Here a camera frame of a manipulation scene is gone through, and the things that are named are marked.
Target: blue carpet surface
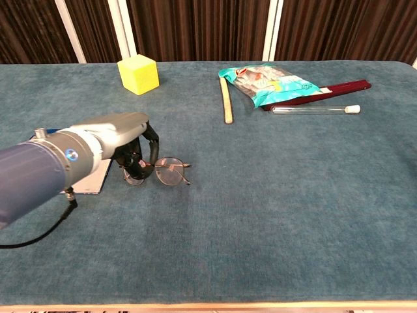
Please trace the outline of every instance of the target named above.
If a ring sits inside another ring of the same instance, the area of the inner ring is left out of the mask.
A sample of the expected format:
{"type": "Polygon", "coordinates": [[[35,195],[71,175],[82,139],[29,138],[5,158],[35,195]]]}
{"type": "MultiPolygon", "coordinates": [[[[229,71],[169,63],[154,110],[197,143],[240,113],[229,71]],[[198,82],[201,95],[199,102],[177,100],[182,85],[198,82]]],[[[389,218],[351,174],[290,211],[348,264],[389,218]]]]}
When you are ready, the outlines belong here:
{"type": "MultiPolygon", "coordinates": [[[[192,164],[192,185],[153,174],[130,186],[113,163],[102,193],[78,196],[48,238],[0,250],[0,304],[417,300],[417,70],[277,62],[316,85],[373,87],[315,103],[359,115],[294,116],[230,87],[226,125],[217,73],[244,64],[158,63],[159,88],[140,97],[116,64],[1,65],[0,148],[36,127],[144,112],[160,156],[192,164]]],[[[56,196],[0,244],[36,237],[65,207],[56,196]]]]}

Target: yellow foam block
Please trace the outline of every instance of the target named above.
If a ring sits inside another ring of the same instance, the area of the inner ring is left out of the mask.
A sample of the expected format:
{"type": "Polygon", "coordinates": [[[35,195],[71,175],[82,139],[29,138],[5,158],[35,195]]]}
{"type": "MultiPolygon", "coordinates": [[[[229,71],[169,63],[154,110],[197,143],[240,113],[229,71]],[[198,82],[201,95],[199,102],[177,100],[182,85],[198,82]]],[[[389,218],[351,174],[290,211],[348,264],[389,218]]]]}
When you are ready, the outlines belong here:
{"type": "Polygon", "coordinates": [[[117,62],[123,87],[142,95],[159,86],[156,62],[138,54],[117,62]]]}

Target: test tube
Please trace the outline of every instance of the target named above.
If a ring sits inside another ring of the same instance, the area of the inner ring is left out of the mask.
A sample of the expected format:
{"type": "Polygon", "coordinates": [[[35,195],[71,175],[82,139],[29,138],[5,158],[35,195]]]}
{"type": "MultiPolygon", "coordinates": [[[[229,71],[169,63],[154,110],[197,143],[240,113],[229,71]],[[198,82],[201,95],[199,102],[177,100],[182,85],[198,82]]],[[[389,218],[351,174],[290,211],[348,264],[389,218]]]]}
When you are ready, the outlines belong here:
{"type": "Polygon", "coordinates": [[[274,106],[273,114],[357,114],[360,106],[274,106]]]}

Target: black cable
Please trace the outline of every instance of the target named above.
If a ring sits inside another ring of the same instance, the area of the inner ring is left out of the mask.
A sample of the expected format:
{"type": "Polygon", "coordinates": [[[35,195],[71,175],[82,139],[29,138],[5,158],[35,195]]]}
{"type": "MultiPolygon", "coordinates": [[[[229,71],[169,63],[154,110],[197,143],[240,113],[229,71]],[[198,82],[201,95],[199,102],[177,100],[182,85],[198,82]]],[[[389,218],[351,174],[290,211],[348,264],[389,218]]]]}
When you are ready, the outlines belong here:
{"type": "Polygon", "coordinates": [[[43,233],[41,236],[26,241],[24,243],[16,243],[15,245],[0,245],[0,249],[16,249],[16,248],[21,248],[23,246],[29,246],[32,245],[34,243],[37,243],[38,241],[42,240],[43,238],[45,238],[46,236],[48,236],[51,232],[53,232],[55,230],[56,227],[59,226],[60,223],[62,223],[70,214],[71,212],[78,206],[77,204],[77,200],[75,200],[75,198],[73,200],[69,200],[70,205],[66,208],[65,212],[61,215],[60,219],[45,233],[43,233]]]}

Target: table edge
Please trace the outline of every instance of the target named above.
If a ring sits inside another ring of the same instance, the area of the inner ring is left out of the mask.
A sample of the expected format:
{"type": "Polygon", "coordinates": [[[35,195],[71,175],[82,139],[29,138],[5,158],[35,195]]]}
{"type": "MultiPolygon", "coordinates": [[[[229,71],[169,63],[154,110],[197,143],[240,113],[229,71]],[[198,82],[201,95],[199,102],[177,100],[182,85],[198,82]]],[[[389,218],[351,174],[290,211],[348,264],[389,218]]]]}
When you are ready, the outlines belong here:
{"type": "Polygon", "coordinates": [[[260,303],[176,303],[176,304],[101,304],[101,305],[0,305],[0,311],[93,311],[93,310],[265,310],[272,308],[305,309],[416,309],[417,301],[306,301],[260,303]]]}

